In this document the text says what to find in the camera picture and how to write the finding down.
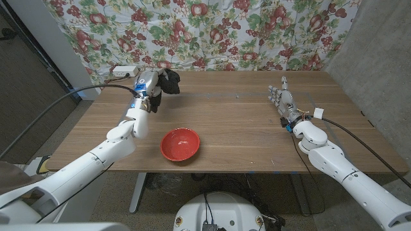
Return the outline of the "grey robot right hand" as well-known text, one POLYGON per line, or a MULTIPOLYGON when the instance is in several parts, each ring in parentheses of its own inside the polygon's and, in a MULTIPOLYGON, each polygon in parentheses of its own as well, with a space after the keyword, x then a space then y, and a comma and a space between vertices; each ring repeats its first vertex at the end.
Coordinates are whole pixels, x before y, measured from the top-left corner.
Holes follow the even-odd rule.
POLYGON ((297 123, 302 121, 303 115, 298 110, 293 99, 292 93, 288 89, 286 76, 281 77, 281 88, 268 86, 271 96, 268 99, 275 105, 283 128, 287 126, 293 128, 297 123))

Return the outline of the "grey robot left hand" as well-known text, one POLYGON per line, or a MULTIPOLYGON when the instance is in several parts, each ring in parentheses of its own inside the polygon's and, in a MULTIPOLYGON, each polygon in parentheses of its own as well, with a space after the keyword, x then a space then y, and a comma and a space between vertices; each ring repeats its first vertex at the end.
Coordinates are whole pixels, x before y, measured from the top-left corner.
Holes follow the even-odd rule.
POLYGON ((156 113, 161 104, 162 85, 166 83, 166 80, 168 80, 168 74, 165 69, 141 73, 134 82, 137 97, 131 107, 156 113))

